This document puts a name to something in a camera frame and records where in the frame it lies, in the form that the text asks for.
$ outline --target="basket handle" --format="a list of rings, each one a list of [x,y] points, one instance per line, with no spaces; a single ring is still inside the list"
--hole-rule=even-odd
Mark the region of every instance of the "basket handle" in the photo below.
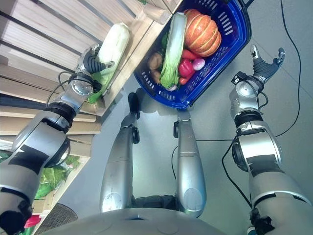
[[[244,0],[237,0],[237,2],[240,4],[241,6],[241,11],[245,17],[245,21],[246,21],[246,26],[247,26],[247,37],[248,40],[245,44],[245,46],[248,44],[248,42],[251,39],[252,36],[252,29],[251,29],[251,22],[250,22],[250,17],[248,14],[248,7],[251,5],[251,3],[254,2],[254,0],[249,0],[247,3],[244,2]]]
[[[247,3],[244,2],[244,0],[237,0],[242,8],[242,11],[246,11],[248,7],[251,5],[251,3],[254,2],[254,0],[249,0]]]

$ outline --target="potato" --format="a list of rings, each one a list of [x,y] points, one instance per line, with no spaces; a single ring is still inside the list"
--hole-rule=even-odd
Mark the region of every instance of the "potato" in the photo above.
[[[148,60],[150,70],[156,70],[162,64],[162,55],[158,52],[153,53]]]
[[[159,71],[157,71],[157,70],[151,70],[151,71],[150,71],[150,74],[151,74],[151,77],[152,77],[152,79],[153,79],[153,81],[154,81],[155,83],[158,83],[158,84],[161,83],[161,81],[160,81],[161,73],[160,73]]]

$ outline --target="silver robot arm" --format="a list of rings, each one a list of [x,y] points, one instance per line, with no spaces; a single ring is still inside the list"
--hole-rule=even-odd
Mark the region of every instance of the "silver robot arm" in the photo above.
[[[254,75],[235,75],[230,94],[231,116],[237,127],[232,155],[237,166],[249,173],[252,204],[251,223],[258,235],[310,234],[313,231],[313,207],[297,183],[281,169],[282,151],[263,121],[258,93],[284,60],[284,50],[273,64],[267,64],[255,45],[251,54]]]
[[[66,90],[17,135],[11,157],[0,164],[0,230],[9,235],[23,231],[43,168],[58,163],[69,146],[66,132],[74,117],[99,88],[90,75],[113,65],[95,61],[98,48],[94,45],[81,55]]]

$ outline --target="bok choy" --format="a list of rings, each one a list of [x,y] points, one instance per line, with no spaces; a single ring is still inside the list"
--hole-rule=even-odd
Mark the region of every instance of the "bok choy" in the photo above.
[[[114,24],[109,30],[96,59],[102,63],[114,61],[115,65],[92,75],[93,80],[100,82],[102,88],[99,92],[94,93],[89,97],[88,100],[90,103],[94,103],[108,87],[113,78],[114,72],[117,69],[118,63],[123,56],[129,38],[129,29],[123,23]]]
[[[178,83],[178,65],[184,44],[186,22],[184,13],[177,12],[172,17],[160,78],[162,86],[167,89]]]

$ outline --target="robot leg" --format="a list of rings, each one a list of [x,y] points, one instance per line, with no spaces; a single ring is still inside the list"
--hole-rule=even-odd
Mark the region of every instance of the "robot leg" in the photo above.
[[[178,209],[199,217],[206,203],[206,188],[199,150],[187,110],[178,110],[174,137],[179,139],[176,192]]]
[[[140,117],[135,93],[128,96],[130,113],[121,123],[103,176],[100,211],[129,208],[133,196],[133,143],[139,143],[136,120]]]

